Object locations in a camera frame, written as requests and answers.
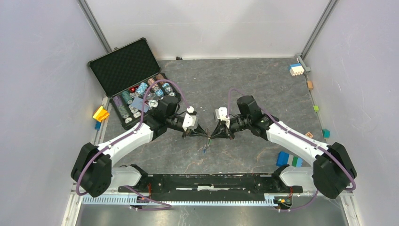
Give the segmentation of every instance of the blue plastic piece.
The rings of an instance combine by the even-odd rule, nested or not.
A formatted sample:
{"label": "blue plastic piece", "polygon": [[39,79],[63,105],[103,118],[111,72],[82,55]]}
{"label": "blue plastic piece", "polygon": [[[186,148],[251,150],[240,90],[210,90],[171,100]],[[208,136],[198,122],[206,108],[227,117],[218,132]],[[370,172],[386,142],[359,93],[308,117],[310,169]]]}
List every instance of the blue plastic piece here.
{"label": "blue plastic piece", "polygon": [[280,152],[279,156],[277,157],[276,166],[282,166],[287,164],[289,158],[289,154],[285,152]]}
{"label": "blue plastic piece", "polygon": [[96,130],[100,130],[101,128],[101,122],[97,121],[96,126],[94,127]]}
{"label": "blue plastic piece", "polygon": [[[134,98],[133,103],[131,103],[130,106],[137,108],[138,110],[141,111],[141,108],[143,106],[143,99]],[[150,109],[150,106],[148,106],[147,104],[144,104],[144,112],[147,112],[149,109]]]}
{"label": "blue plastic piece", "polygon": [[296,162],[296,167],[301,167],[302,166],[302,159],[298,158],[298,161]]}
{"label": "blue plastic piece", "polygon": [[323,131],[324,138],[330,138],[330,131],[328,129],[322,129],[321,131]]}
{"label": "blue plastic piece", "polygon": [[291,70],[291,68],[293,68],[293,67],[298,67],[298,66],[302,66],[302,64],[293,64],[293,65],[290,65],[289,66],[289,70]]}

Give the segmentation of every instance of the yellow toy block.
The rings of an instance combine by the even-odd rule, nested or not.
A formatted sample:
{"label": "yellow toy block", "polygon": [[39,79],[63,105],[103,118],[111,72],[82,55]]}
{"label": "yellow toy block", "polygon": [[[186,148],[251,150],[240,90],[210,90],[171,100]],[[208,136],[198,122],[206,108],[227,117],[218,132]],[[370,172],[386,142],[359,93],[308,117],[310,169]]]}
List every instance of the yellow toy block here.
{"label": "yellow toy block", "polygon": [[110,116],[110,114],[108,113],[108,111],[105,110],[105,109],[103,108],[103,106],[100,106],[100,107],[96,110],[96,112],[94,112],[93,119],[95,119],[95,120],[97,120],[97,121],[99,121],[99,122],[102,122],[102,121],[103,121],[104,119],[106,119],[108,116]]}

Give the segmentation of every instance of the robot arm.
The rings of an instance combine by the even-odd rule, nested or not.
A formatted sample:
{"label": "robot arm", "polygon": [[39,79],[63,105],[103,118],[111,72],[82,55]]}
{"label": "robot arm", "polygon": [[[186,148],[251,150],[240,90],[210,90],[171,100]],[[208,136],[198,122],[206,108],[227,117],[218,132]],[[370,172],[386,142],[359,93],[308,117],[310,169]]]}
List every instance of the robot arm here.
{"label": "robot arm", "polygon": [[334,143],[328,145],[311,139],[288,127],[278,118],[272,116],[277,125],[266,114],[263,114],[252,96],[242,96],[237,100],[240,114],[234,117],[227,115],[226,108],[215,111],[219,124],[211,135],[214,138],[234,139],[234,133],[249,129],[255,136],[279,144],[292,151],[312,167],[281,166],[276,170],[281,181],[287,186],[315,186],[326,197],[335,199],[350,183],[348,177],[323,151],[324,148],[332,154],[355,178],[356,170],[343,145]]}
{"label": "robot arm", "polygon": [[163,133],[168,128],[183,132],[186,136],[207,137],[206,132],[198,125],[196,112],[192,107],[185,117],[176,114],[178,100],[176,97],[167,96],[159,101],[156,108],[151,109],[145,116],[141,127],[135,125],[130,130],[116,138],[94,146],[85,144],[80,150],[79,156],[71,172],[71,177],[78,181],[83,169],[90,159],[99,150],[107,148],[89,166],[84,174],[80,186],[92,197],[98,197],[107,189],[117,189],[123,185],[136,185],[141,178],[141,173],[131,167],[113,168],[123,156],[135,150],[141,145],[147,144]]}

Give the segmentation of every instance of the cable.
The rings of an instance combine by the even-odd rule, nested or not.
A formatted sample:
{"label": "cable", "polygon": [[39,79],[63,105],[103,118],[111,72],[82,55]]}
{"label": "cable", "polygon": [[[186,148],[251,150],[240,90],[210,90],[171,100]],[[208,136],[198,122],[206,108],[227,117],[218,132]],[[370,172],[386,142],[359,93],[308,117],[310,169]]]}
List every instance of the cable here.
{"label": "cable", "polygon": [[172,208],[172,206],[169,205],[169,204],[166,204],[166,203],[163,203],[163,202],[159,202],[159,201],[150,199],[148,197],[145,197],[144,195],[140,194],[139,192],[137,192],[135,189],[133,189],[132,187],[130,187],[128,185],[125,185],[124,187],[129,189],[129,191],[132,191],[133,193],[137,194],[138,196],[142,197],[143,199],[145,199],[147,201],[150,201],[150,202],[153,202],[153,203],[156,203],[156,204],[159,204],[159,205],[166,206],[166,207],[151,208],[151,209],[139,209],[139,208],[137,208],[136,210],[139,210],[139,211],[154,211],[154,210],[168,210],[168,209]]}
{"label": "cable", "polygon": [[289,196],[288,196],[288,198],[291,198],[293,194],[294,194],[294,191],[292,190],[292,187],[289,187]]}
{"label": "cable", "polygon": [[186,111],[184,111],[184,112],[180,112],[179,114],[175,114],[175,115],[182,115],[183,113],[187,113]]}
{"label": "cable", "polygon": [[308,207],[310,204],[312,204],[315,200],[316,200],[316,197],[317,197],[317,194],[319,193],[319,191],[318,190],[316,190],[316,192],[315,192],[315,194],[314,194],[314,196],[312,197],[312,199],[307,203],[307,204],[305,204],[305,205],[303,205],[303,206],[300,206],[300,207],[296,207],[296,208],[293,208],[293,209],[289,209],[289,210],[278,210],[279,212],[292,212],[292,211],[295,211],[295,210],[300,210],[300,209],[303,209],[303,208],[305,208],[305,207]]}
{"label": "cable", "polygon": [[180,104],[177,104],[177,108],[176,108],[175,114],[176,114],[179,110],[180,110]]}
{"label": "cable", "polygon": [[[145,98],[147,97],[148,92],[150,91],[150,89],[151,89],[155,84],[157,84],[158,82],[161,82],[161,81],[169,82],[169,83],[171,83],[172,85],[174,85],[175,88],[179,91],[180,95],[182,95],[182,99],[183,99],[184,103],[186,104],[187,108],[190,107],[189,104],[188,104],[188,102],[187,102],[186,97],[184,96],[183,92],[182,92],[181,89],[178,87],[178,85],[177,85],[175,82],[173,82],[173,81],[171,81],[171,80],[167,80],[167,79],[157,80],[157,81],[155,81],[153,84],[151,84],[151,85],[147,88],[147,91],[145,92],[145,95],[144,95],[144,97],[143,97],[143,100],[145,100]],[[145,101],[143,101],[143,104],[142,104],[142,106],[141,106],[141,112],[144,112],[144,104],[145,104]],[[77,194],[77,195],[82,196],[82,195],[87,194],[87,192],[81,193],[81,192],[79,191],[79,188],[80,188],[80,183],[82,182],[83,176],[85,175],[85,173],[86,173],[86,171],[88,170],[89,166],[96,160],[96,158],[97,158],[98,156],[101,155],[101,153],[103,153],[104,151],[106,151],[107,149],[109,149],[110,147],[112,147],[113,145],[115,145],[116,143],[118,143],[119,141],[121,141],[121,140],[123,140],[123,139],[125,139],[125,138],[127,138],[127,137],[129,137],[129,136],[131,136],[131,135],[133,135],[133,134],[135,134],[135,133],[137,132],[137,130],[141,127],[142,123],[143,123],[143,117],[144,117],[144,114],[141,114],[140,123],[138,124],[138,126],[136,127],[135,130],[133,130],[133,131],[130,132],[130,133],[127,133],[126,135],[120,137],[119,139],[114,140],[114,141],[113,141],[112,143],[110,143],[108,146],[106,146],[106,147],[104,147],[103,149],[101,149],[100,151],[98,151],[98,152],[87,162],[87,164],[86,164],[85,167],[83,168],[82,172],[80,173],[80,176],[79,176],[79,178],[78,178],[78,181],[76,182],[76,194]]]}
{"label": "cable", "polygon": [[[236,89],[236,88],[232,88],[229,90],[229,96],[228,96],[228,104],[227,104],[227,115],[229,115],[230,113],[230,95],[231,95],[231,91],[236,91],[238,93],[240,93],[241,95],[245,96],[245,94],[243,94],[240,90]],[[292,136],[310,144],[313,147],[316,147],[317,149],[321,150],[322,152],[324,152],[328,157],[330,157],[337,165],[338,167],[343,171],[343,173],[348,177],[348,179],[351,181],[352,183],[352,187],[350,188],[346,188],[345,191],[353,191],[356,189],[356,183],[355,180],[352,178],[352,176],[349,174],[349,172],[345,169],[345,167],[330,153],[328,152],[326,149],[322,148],[321,146],[318,146],[317,144],[315,144],[314,142],[305,139],[303,137],[301,137],[300,135],[288,130],[287,128],[285,128],[284,126],[282,126],[278,121],[276,121],[274,119],[274,117],[272,117],[272,115],[266,110],[264,109],[262,106],[258,105],[259,108],[276,124],[278,125],[282,130],[284,130],[285,132],[291,134]]]}

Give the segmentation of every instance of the metal corner post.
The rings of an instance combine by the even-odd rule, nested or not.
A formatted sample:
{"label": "metal corner post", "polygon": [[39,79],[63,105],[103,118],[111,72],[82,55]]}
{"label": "metal corner post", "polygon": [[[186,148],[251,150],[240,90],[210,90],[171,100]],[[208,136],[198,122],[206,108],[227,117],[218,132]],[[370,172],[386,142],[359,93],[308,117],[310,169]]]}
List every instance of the metal corner post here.
{"label": "metal corner post", "polygon": [[317,36],[319,35],[321,29],[323,28],[324,24],[326,23],[328,17],[330,16],[331,12],[333,11],[334,7],[336,6],[338,0],[330,0],[324,9],[323,14],[321,15],[319,21],[316,24],[308,42],[306,43],[305,47],[302,50],[302,59],[305,59],[309,53],[310,48],[314,44]]}
{"label": "metal corner post", "polygon": [[101,44],[104,46],[105,51],[107,51],[107,53],[111,53],[112,52],[111,46],[108,43],[107,39],[105,38],[103,31],[101,31],[100,25],[98,25],[98,22],[96,21],[96,18],[94,17],[93,12],[91,11],[88,3],[86,2],[86,0],[78,0],[78,3],[82,8],[82,11],[85,13],[91,27],[96,33]]}

